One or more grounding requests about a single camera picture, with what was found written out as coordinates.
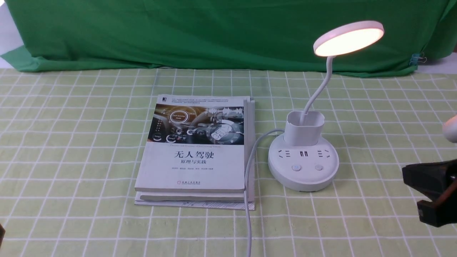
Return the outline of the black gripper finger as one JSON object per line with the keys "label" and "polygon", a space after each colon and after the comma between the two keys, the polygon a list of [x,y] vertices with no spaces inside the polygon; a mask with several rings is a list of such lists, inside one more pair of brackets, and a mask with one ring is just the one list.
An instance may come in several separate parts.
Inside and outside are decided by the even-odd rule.
{"label": "black gripper finger", "polygon": [[437,200],[452,182],[456,181],[457,160],[433,163],[416,163],[402,167],[405,185],[422,193],[430,200]]}
{"label": "black gripper finger", "polygon": [[457,222],[456,195],[439,197],[430,202],[420,200],[417,202],[418,218],[422,223],[433,227],[441,227]]}

